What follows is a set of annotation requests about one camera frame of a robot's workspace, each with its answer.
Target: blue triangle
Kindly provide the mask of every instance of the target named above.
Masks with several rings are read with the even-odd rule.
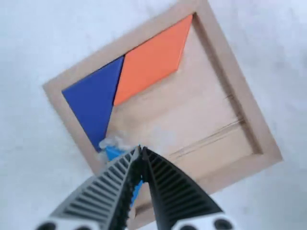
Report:
[[[106,137],[124,56],[62,91],[92,145]]]

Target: orange puzzle piece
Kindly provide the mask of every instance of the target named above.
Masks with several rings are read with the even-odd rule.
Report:
[[[189,15],[125,55],[114,105],[178,69],[192,17]]]

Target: tangram puzzle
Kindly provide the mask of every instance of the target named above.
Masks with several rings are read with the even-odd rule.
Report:
[[[96,151],[113,106],[178,69],[192,15],[62,90]]]

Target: wooden board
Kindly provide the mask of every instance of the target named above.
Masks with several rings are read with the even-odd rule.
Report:
[[[47,96],[95,173],[102,162],[61,91],[193,14],[176,73],[114,108],[107,134],[164,155],[208,193],[281,161],[281,155],[206,0],[180,0],[44,85]],[[154,220],[148,188],[132,227]]]

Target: screw hole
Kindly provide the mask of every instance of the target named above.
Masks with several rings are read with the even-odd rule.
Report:
[[[232,225],[228,220],[225,219],[217,219],[214,222],[214,226],[217,230],[230,230],[232,229]]]
[[[52,222],[47,222],[40,225],[36,230],[55,230],[56,225]]]
[[[191,225],[185,225],[181,227],[180,230],[197,230],[197,229]]]

